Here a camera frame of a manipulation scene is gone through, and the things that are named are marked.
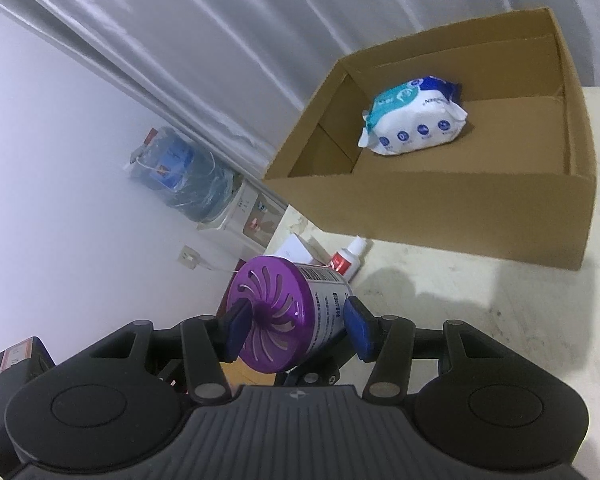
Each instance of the white tabletop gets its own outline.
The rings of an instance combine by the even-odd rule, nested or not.
[[[375,314],[399,314],[421,328],[462,319],[571,385],[589,409],[589,433],[574,462],[600,479],[600,88],[585,98],[598,156],[598,192],[579,272],[373,240],[354,293]],[[267,253],[289,233],[333,254],[350,237],[325,233],[289,207]],[[360,389],[372,365],[352,359],[340,383]],[[410,391],[435,377],[436,362],[414,362]]]

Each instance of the purple cap with slots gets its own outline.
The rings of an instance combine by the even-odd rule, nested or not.
[[[228,304],[247,298],[253,306],[251,330],[240,358],[258,372],[288,370],[305,356],[314,336],[314,299],[290,261],[257,256],[235,275]]]

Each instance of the white and teal package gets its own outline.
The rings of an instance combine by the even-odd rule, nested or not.
[[[380,155],[398,155],[451,142],[466,123],[456,103],[459,85],[427,76],[382,92],[358,141]]]

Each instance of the silver gray curtain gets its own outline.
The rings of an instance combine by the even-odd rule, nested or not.
[[[600,86],[600,0],[0,0],[256,178],[338,57],[537,6],[555,11],[582,83]]]

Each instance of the metal screw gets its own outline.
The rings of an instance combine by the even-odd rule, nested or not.
[[[369,393],[374,397],[388,399],[400,393],[400,386],[393,383],[373,383],[369,386]]]
[[[193,393],[200,399],[217,399],[224,395],[224,386],[218,383],[204,383],[197,386]]]
[[[320,379],[320,376],[315,372],[310,372],[304,376],[304,382],[307,384],[314,384]]]

